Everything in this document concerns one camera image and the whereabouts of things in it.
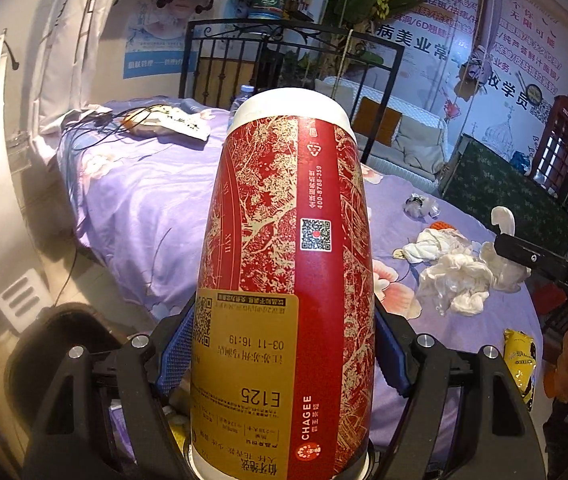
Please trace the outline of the white tissues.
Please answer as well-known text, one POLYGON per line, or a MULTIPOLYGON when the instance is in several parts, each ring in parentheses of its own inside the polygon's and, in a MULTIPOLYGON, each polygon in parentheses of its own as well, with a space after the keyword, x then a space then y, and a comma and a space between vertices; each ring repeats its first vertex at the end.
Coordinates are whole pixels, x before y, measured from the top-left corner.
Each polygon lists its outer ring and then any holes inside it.
POLYGON ((497 254, 497 243, 479 244, 454 228, 427 228, 393 252, 410 266, 421 264, 416 299, 444 315, 475 316, 491 292, 519 292, 531 270, 497 254))

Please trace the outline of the red paper tea cup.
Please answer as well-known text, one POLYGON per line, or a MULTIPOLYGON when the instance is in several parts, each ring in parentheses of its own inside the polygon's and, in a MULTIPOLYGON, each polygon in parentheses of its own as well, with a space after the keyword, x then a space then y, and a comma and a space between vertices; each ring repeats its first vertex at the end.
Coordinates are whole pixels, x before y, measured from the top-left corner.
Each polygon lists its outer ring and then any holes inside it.
POLYGON ((198 275, 189 463, 201 479, 354 479, 374 278, 357 140, 319 92, 253 96, 227 133, 198 275))

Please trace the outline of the yellow snack wrapper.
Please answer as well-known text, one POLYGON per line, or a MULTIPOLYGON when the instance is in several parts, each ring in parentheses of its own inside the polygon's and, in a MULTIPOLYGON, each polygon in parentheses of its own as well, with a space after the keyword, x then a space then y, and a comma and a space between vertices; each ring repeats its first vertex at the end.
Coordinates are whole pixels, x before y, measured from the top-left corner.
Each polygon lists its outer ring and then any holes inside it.
POLYGON ((534 405, 536 386, 536 344, 534 338, 508 328, 503 333, 503 358, 528 411, 534 405))

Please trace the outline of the clear plastic wrapper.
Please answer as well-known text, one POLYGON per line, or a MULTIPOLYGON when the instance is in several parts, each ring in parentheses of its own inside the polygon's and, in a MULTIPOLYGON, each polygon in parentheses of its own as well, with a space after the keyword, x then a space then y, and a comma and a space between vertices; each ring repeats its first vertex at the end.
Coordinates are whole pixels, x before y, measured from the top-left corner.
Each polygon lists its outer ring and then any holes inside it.
POLYGON ((415 219, 437 219, 440 214, 438 203, 433 197, 412 193, 404 202, 402 209, 404 213, 415 219))

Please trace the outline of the white wicker sofa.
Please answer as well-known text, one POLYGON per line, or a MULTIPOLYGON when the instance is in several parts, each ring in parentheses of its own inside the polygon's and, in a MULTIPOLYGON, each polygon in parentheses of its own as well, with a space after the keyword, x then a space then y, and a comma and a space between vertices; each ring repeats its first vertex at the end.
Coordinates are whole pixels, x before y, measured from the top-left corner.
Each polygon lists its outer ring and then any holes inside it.
MULTIPOLYGON (((352 118, 357 146, 364 150, 383 92, 333 76, 314 81, 314 89, 332 96, 346 110, 352 118)), ((448 127, 444 120, 424 108, 391 96, 366 165, 382 174, 394 174, 410 181, 415 188, 434 194, 450 157, 448 127)))

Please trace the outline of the clear water bottle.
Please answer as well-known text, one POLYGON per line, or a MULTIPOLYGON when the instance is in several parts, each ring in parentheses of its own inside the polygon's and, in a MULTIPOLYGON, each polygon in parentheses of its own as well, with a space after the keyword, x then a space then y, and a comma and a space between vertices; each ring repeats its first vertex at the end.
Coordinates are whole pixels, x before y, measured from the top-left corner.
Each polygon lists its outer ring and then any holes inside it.
POLYGON ((228 126, 232 125, 233 119, 237 113, 237 110, 241 105, 244 104, 248 99, 250 99, 255 92, 255 87, 250 84, 242 84, 237 96, 233 99, 231 108, 229 109, 229 123, 228 126))

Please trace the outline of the papers on bed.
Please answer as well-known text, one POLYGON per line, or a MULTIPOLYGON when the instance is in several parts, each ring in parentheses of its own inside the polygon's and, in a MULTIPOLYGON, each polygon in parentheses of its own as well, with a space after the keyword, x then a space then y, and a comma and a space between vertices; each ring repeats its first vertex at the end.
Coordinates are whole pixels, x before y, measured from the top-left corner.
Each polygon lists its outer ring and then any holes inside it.
POLYGON ((184 110, 170 105, 150 105, 127 112, 121 122, 132 136, 187 136, 207 142, 210 128, 198 114, 187 114, 184 110))

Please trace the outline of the black iron headboard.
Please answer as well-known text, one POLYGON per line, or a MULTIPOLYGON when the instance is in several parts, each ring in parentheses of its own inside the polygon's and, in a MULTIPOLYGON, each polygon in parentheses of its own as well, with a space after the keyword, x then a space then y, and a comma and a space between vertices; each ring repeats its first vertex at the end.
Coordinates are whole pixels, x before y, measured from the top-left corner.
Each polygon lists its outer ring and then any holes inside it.
POLYGON ((311 89, 316 79, 343 79, 349 64, 387 74, 379 111, 361 150, 366 162, 399 75, 405 47, 374 35, 292 20, 206 18, 186 25, 179 97, 224 107, 242 84, 260 93, 311 89))

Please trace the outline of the purple floral bed sheet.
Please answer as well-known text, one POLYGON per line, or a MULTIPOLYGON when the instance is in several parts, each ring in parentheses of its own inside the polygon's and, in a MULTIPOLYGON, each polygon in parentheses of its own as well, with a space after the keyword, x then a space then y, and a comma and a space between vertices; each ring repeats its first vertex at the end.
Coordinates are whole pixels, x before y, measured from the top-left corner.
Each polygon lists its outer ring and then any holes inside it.
MULTIPOLYGON (((121 127, 127 102, 72 120, 57 150, 60 174, 75 215, 75 233, 110 271, 126 300, 156 318, 179 312, 195 292, 211 193, 229 114, 200 107, 209 136, 200 142, 170 134, 134 138, 121 127)), ((502 347, 507 330, 542 337, 526 288, 491 290, 482 312, 439 312, 415 298, 419 267, 395 258, 424 223, 408 217, 404 202, 414 185, 393 174, 364 170, 372 231, 375 292, 389 312, 446 347, 474 352, 502 347)))

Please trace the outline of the orange foam net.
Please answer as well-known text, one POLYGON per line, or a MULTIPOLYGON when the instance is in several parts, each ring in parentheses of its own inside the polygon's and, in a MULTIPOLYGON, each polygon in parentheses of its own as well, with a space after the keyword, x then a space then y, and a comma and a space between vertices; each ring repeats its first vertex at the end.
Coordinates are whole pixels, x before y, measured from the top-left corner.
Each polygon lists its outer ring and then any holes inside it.
POLYGON ((456 230, 455 226, 452 226, 452 224, 448 223, 448 222, 444 222, 444 221, 436 221, 433 222, 430 226, 429 229, 434 229, 434 230, 456 230))

